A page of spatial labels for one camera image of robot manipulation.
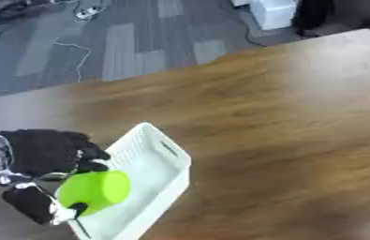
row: robotic arm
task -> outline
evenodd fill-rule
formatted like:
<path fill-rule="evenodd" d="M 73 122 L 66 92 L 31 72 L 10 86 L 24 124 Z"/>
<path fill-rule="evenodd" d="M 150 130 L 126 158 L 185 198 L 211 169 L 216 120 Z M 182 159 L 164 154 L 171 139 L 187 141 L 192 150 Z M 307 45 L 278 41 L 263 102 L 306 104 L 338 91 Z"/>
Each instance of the robotic arm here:
<path fill-rule="evenodd" d="M 77 218 L 87 205 L 77 202 L 65 208 L 33 181 L 106 171 L 106 165 L 93 160 L 109 158 L 80 133 L 47 129 L 1 131 L 0 185 L 8 187 L 2 197 L 33 221 L 58 225 Z"/>

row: white plastic basket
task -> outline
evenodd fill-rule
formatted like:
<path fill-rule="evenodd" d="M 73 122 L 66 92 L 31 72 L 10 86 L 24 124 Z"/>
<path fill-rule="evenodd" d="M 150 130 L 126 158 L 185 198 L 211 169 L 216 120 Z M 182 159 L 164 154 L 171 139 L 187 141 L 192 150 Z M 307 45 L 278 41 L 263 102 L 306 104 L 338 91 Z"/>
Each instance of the white plastic basket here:
<path fill-rule="evenodd" d="M 68 224 L 81 240 L 139 239 L 189 185 L 190 156 L 149 123 L 141 123 L 111 145 L 111 170 L 130 179 L 129 196 Z"/>

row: white cable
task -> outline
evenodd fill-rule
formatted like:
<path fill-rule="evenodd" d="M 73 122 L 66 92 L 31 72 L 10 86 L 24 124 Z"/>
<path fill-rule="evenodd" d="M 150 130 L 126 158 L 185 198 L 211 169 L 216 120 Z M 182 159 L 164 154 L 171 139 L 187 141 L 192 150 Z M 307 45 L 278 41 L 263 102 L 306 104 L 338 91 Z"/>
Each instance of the white cable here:
<path fill-rule="evenodd" d="M 81 82 L 81 79 L 82 79 L 81 67 L 82 67 L 82 65 L 84 65 L 85 61 L 87 60 L 87 58 L 90 56 L 90 54 L 93 51 L 91 49 L 84 48 L 84 47 L 82 47 L 80 45 L 77 45 L 77 44 L 74 44 L 74 43 L 61 43 L 61 42 L 58 42 L 58 39 L 59 38 L 57 38 L 54 41 L 53 44 L 60 45 L 60 46 L 75 47 L 75 48 L 78 48 L 78 49 L 87 51 L 87 54 L 82 58 L 82 60 L 80 61 L 80 63 L 77 65 L 77 67 L 75 67 L 75 69 L 77 70 L 77 83 L 80 83 Z"/>
<path fill-rule="evenodd" d="M 69 1 L 67 3 L 73 3 L 73 2 L 78 2 L 80 0 L 72 0 L 72 1 Z M 102 9 L 100 9 L 95 15 L 98 15 L 100 14 L 102 11 L 106 10 L 108 8 L 108 6 L 106 7 L 103 7 Z M 90 22 L 91 20 L 93 20 L 93 17 L 88 19 L 88 20 L 85 20 L 83 22 L 77 22 L 75 21 L 76 23 L 83 23 L 83 24 L 87 24 L 88 22 Z M 81 67 L 82 65 L 84 65 L 85 61 L 87 60 L 87 58 L 90 56 L 90 54 L 93 52 L 91 49 L 87 49 L 83 46 L 80 46 L 78 44 L 74 44 L 74 43 L 61 43 L 61 42 L 58 42 L 59 40 L 59 37 L 54 41 L 53 44 L 55 45 L 60 45 L 60 46 L 68 46 L 68 47 L 75 47 L 75 48 L 78 48 L 78 49 L 81 49 L 81 50 L 85 50 L 87 51 L 87 54 L 83 57 L 83 59 L 80 61 L 80 63 L 77 65 L 76 67 L 76 70 L 77 70 L 77 83 L 80 83 L 81 82 L 81 79 L 82 79 L 82 75 L 81 75 Z"/>

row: green cup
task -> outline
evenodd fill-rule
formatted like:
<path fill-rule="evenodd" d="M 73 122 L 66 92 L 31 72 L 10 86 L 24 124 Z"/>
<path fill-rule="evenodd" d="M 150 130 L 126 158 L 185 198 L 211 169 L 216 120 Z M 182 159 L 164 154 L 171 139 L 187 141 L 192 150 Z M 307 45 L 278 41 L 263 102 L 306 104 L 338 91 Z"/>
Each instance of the green cup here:
<path fill-rule="evenodd" d="M 59 188 L 58 200 L 64 207 L 87 203 L 81 216 L 88 216 L 122 202 L 129 193 L 129 178 L 124 172 L 89 172 L 70 176 Z"/>

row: brown tabletop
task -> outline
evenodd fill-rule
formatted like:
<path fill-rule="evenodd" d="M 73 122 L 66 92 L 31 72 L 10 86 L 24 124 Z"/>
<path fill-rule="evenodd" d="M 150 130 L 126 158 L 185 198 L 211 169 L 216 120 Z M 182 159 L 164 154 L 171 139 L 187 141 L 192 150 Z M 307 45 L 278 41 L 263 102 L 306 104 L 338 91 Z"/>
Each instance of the brown tabletop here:
<path fill-rule="evenodd" d="M 370 239 L 369 30 L 0 97 L 0 129 L 103 147 L 143 121 L 193 158 L 189 190 L 143 239 Z M 0 239 L 72 238 L 0 201 Z"/>

